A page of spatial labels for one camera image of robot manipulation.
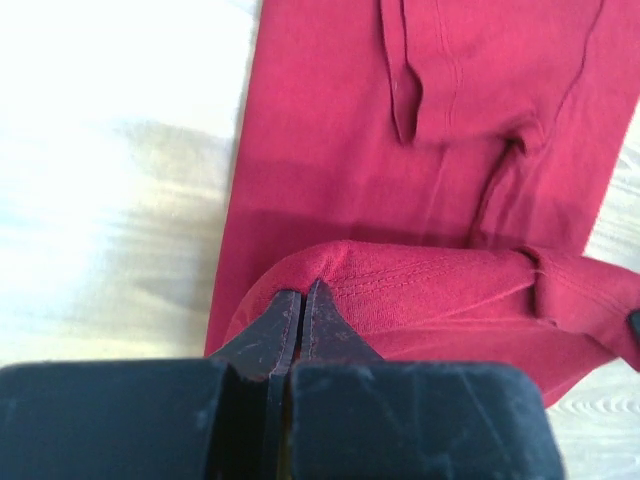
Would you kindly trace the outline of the red t-shirt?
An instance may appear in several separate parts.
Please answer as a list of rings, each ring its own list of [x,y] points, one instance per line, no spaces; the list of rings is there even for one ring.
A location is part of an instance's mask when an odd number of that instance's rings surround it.
[[[639,95],[635,1],[266,1],[205,343],[331,289],[398,361],[639,364],[636,273],[583,252]]]

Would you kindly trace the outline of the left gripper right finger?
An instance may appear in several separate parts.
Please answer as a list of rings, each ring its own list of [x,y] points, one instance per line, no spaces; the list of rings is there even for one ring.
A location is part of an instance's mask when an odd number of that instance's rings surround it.
[[[295,479],[561,479],[539,389],[499,363],[386,362],[339,314],[306,299],[291,375]]]

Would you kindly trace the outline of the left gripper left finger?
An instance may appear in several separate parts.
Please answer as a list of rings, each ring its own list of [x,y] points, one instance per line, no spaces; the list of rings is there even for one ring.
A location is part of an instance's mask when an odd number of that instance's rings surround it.
[[[200,359],[1,371],[5,479],[274,479],[302,297]]]

